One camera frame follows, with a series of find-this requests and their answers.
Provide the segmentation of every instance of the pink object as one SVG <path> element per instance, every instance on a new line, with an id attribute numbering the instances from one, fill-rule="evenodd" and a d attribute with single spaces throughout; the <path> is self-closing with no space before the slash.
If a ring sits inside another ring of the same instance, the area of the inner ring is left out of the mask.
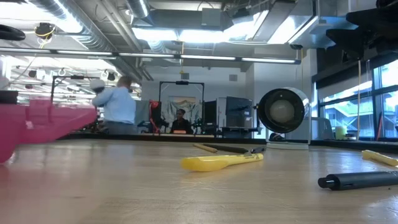
<path id="1" fill-rule="evenodd" d="M 53 106 L 49 100 L 30 100 L 29 106 L 0 105 L 0 163 L 12 156 L 18 144 L 57 140 L 96 116 L 93 106 Z"/>

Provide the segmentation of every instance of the glass window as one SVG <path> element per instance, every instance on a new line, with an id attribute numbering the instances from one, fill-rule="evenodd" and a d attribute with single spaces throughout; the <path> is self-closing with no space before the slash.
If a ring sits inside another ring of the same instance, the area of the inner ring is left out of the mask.
<path id="1" fill-rule="evenodd" d="M 398 60 L 381 66 L 380 72 L 382 87 L 398 85 Z"/>
<path id="2" fill-rule="evenodd" d="M 372 90 L 372 81 L 367 81 L 367 82 L 364 82 L 359 85 L 360 93 L 366 93 L 371 90 Z M 349 88 L 348 90 L 344 90 L 342 92 L 328 96 L 328 97 L 324 98 L 323 101 L 329 102 L 331 100 L 342 99 L 342 98 L 346 98 L 346 97 L 357 95 L 357 94 L 358 94 L 358 86 L 354 86 L 352 88 Z"/>
<path id="3" fill-rule="evenodd" d="M 348 133 L 358 130 L 358 100 L 344 101 L 325 106 L 325 118 L 330 120 L 333 131 L 337 126 L 346 126 Z M 371 97 L 361 99 L 359 105 L 359 136 L 374 137 L 373 101 Z"/>
<path id="4" fill-rule="evenodd" d="M 383 99 L 383 125 L 384 136 L 387 138 L 398 137 L 396 130 L 398 113 L 398 91 L 385 93 Z"/>

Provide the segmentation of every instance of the blue shirt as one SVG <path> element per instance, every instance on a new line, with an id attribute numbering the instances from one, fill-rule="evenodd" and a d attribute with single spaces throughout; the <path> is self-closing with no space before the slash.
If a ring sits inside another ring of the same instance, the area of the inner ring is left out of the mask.
<path id="1" fill-rule="evenodd" d="M 136 101 L 126 87 L 107 88 L 93 99 L 94 106 L 104 106 L 104 120 L 134 124 Z"/>

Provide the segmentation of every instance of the man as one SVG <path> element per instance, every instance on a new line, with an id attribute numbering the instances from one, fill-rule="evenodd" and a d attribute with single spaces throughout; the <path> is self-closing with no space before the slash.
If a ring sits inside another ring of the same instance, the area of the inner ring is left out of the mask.
<path id="1" fill-rule="evenodd" d="M 193 131 L 191 129 L 191 124 L 189 121 L 184 119 L 185 110 L 178 109 L 177 110 L 177 119 L 173 122 L 171 133 L 174 131 L 185 131 L 187 134 L 192 134 Z"/>
<path id="2" fill-rule="evenodd" d="M 116 88 L 108 88 L 93 99 L 94 106 L 104 107 L 104 125 L 109 134 L 136 134 L 136 101 L 129 90 L 132 80 L 121 77 Z"/>

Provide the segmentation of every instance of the ceiling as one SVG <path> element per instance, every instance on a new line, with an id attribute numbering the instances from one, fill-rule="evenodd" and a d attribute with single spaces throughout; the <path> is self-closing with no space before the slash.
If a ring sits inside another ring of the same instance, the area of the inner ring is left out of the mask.
<path id="1" fill-rule="evenodd" d="M 61 19 L 60 16 L 57 17 L 51 11 L 46 11 L 45 6 L 37 7 L 37 2 L 49 2 L 52 5 L 62 4 L 62 9 L 68 9 L 66 11 L 66 19 Z M 101 7 L 101 2 L 110 2 L 117 11 L 117 16 L 115 13 L 112 13 L 109 7 L 106 7 L 110 14 L 112 14 L 111 18 L 109 18 L 109 14 Z M 49 22 L 56 24 L 57 28 L 54 30 L 51 41 L 44 45 L 45 49 L 153 52 L 155 51 L 153 43 L 144 39 L 137 39 L 131 27 L 156 29 L 156 24 L 160 24 L 160 21 L 163 21 L 162 26 L 167 27 L 173 27 L 178 24 L 194 24 L 196 22 L 194 18 L 201 19 L 203 26 L 203 20 L 206 19 L 203 16 L 204 13 L 216 12 L 217 14 L 218 11 L 219 13 L 221 12 L 219 27 L 204 27 L 204 29 L 220 29 L 222 33 L 226 33 L 226 30 L 229 30 L 229 33 L 249 32 L 257 26 L 255 21 L 260 21 L 260 19 L 256 18 L 265 15 L 265 19 L 264 22 L 258 23 L 258 31 L 253 33 L 253 38 L 247 38 L 247 36 L 246 38 L 243 36 L 243 39 L 241 37 L 233 37 L 232 39 L 221 42 L 185 42 L 184 45 L 177 44 L 171 40 L 162 40 L 163 37 L 161 35 L 155 35 L 155 37 L 152 36 L 151 38 L 156 39 L 159 37 L 158 42 L 161 43 L 162 50 L 171 54 L 180 54 L 183 52 L 192 55 L 292 59 L 297 58 L 299 54 L 296 50 L 292 50 L 289 44 L 286 44 L 289 40 L 294 39 L 294 41 L 291 41 L 291 44 L 299 44 L 306 48 L 331 46 L 333 42 L 325 36 L 326 29 L 353 29 L 354 26 L 347 23 L 344 19 L 344 15 L 348 12 L 347 9 L 351 9 L 352 11 L 367 9 L 373 7 L 376 0 L 366 2 L 357 1 L 357 4 L 354 5 L 351 0 L 322 0 L 318 1 L 321 2 L 319 7 L 314 4 L 315 2 L 314 0 L 213 0 L 208 2 L 195 0 L 147 0 L 150 6 L 149 16 L 143 19 L 134 18 L 132 22 L 125 0 L 30 0 L 31 4 L 21 5 L 1 2 L 0 24 L 23 30 L 26 33 L 26 39 L 18 42 L 0 40 L 0 47 L 39 48 L 43 40 L 37 38 L 34 29 L 40 22 Z M 243 7 L 247 7 L 250 16 L 240 17 L 239 19 L 254 18 L 254 20 L 252 23 L 247 23 L 250 25 L 232 29 L 234 27 L 231 27 L 233 25 L 232 22 L 238 24 L 233 16 L 236 15 L 238 9 L 242 9 Z M 179 18 L 180 15 L 185 15 L 188 19 L 185 21 Z M 74 26 L 66 26 L 66 21 L 70 20 L 75 20 Z M 85 27 L 83 32 L 76 33 L 81 30 L 80 26 Z M 181 29 L 176 30 L 176 34 L 179 36 L 178 38 L 181 38 Z M 98 36 L 99 42 L 95 42 L 95 45 L 89 45 L 90 43 L 87 44 L 82 41 L 85 37 L 89 36 L 92 38 Z M 206 36 L 201 36 L 199 39 L 204 40 Z M 34 89 L 29 91 L 37 90 L 48 93 L 49 89 L 47 85 L 51 82 L 51 78 L 46 80 L 29 78 L 26 75 L 27 72 L 24 73 L 24 69 L 21 69 L 23 66 L 29 65 L 33 59 L 32 57 L 24 54 L 15 54 L 9 57 L 12 57 L 14 66 L 12 78 L 21 76 L 18 81 L 22 84 L 19 86 L 14 85 L 15 88 L 26 90 L 26 83 L 41 83 L 41 86 L 34 85 Z M 102 60 L 101 58 L 88 59 L 87 56 L 75 57 L 78 59 L 57 58 L 56 55 L 54 57 L 45 59 L 37 57 L 29 69 L 45 70 L 45 73 L 48 75 L 58 73 L 60 70 L 86 77 L 101 77 L 102 74 L 102 78 L 105 80 L 108 72 L 116 72 L 117 75 L 130 75 L 136 79 L 137 83 L 140 83 L 141 80 L 151 81 L 159 79 L 161 77 L 159 72 L 162 70 L 166 68 L 171 69 L 171 71 L 179 70 L 182 65 L 182 61 L 176 59 L 144 58 L 139 60 L 129 57 L 117 58 L 117 60 L 104 58 Z M 211 71 L 211 68 L 238 68 L 240 72 L 245 72 L 249 68 L 250 63 L 184 60 L 183 66 L 203 67 L 209 71 Z M 70 85 L 87 85 L 89 80 L 67 82 Z M 82 88 L 79 91 L 70 91 L 70 88 L 67 88 L 67 84 L 61 84 L 59 84 L 55 92 L 59 91 L 61 93 L 65 91 L 70 94 L 74 93 L 76 96 L 79 95 L 78 93 L 90 93 L 88 88 Z M 136 97 L 139 97 L 139 92 L 139 87 L 137 87 L 135 92 Z"/>

